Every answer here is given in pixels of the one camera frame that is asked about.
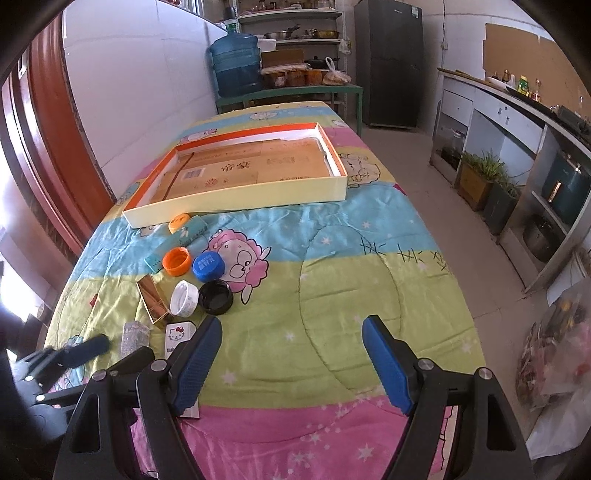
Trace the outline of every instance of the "potted plant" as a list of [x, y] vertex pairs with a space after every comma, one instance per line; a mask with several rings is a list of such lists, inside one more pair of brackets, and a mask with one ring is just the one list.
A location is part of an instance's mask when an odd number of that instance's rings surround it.
[[484, 221], [493, 235], [502, 232], [520, 195], [521, 186], [512, 182], [506, 173], [495, 180], [484, 207]]
[[505, 172], [505, 164], [491, 151], [482, 157], [464, 152], [458, 193], [475, 212], [482, 210], [493, 182]]

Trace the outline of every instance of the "plant pot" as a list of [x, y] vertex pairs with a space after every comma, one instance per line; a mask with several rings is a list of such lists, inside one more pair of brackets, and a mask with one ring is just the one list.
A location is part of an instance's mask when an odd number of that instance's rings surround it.
[[507, 193], [498, 183], [492, 186], [486, 206], [484, 221], [493, 235], [499, 235], [517, 205], [517, 199]]
[[462, 163], [460, 186], [457, 192], [467, 201], [475, 212], [482, 210], [491, 191], [493, 183], [485, 180], [470, 165]]

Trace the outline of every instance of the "yellow cap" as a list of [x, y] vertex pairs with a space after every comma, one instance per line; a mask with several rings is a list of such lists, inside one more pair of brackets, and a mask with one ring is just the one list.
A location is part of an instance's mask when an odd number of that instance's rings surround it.
[[177, 215], [168, 224], [168, 230], [170, 233], [176, 232], [179, 228], [181, 228], [185, 223], [187, 223], [191, 219], [191, 216], [188, 213], [181, 213]]

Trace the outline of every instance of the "green table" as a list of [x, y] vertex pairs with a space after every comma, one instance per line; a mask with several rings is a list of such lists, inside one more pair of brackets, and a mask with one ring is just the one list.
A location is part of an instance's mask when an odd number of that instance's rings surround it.
[[361, 136], [361, 110], [363, 108], [363, 88], [358, 85], [308, 85], [305, 87], [282, 87], [259, 92], [246, 93], [235, 97], [218, 97], [216, 100], [217, 112], [221, 106], [235, 105], [241, 103], [246, 108], [246, 103], [250, 100], [260, 100], [261, 98], [282, 97], [285, 95], [305, 95], [308, 93], [329, 93], [330, 101], [334, 107], [335, 93], [354, 93], [357, 96], [357, 134]]

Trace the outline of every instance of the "metal screw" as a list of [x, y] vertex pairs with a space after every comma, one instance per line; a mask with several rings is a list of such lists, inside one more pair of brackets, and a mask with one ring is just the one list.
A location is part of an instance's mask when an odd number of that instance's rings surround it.
[[150, 368], [155, 371], [155, 372], [161, 372], [162, 370], [164, 370], [167, 367], [168, 363], [166, 362], [166, 360], [155, 360], [154, 362], [152, 362], [152, 365], [150, 365]]
[[480, 378], [484, 378], [485, 380], [490, 380], [493, 377], [492, 371], [490, 371], [488, 368], [480, 368], [478, 370], [478, 375]]
[[429, 360], [428, 358], [420, 358], [418, 360], [418, 367], [421, 370], [433, 370], [433, 367], [435, 365], [433, 364], [433, 362], [431, 360]]
[[98, 370], [98, 372], [92, 374], [92, 380], [100, 382], [101, 380], [104, 380], [106, 376], [107, 372], [105, 370]]

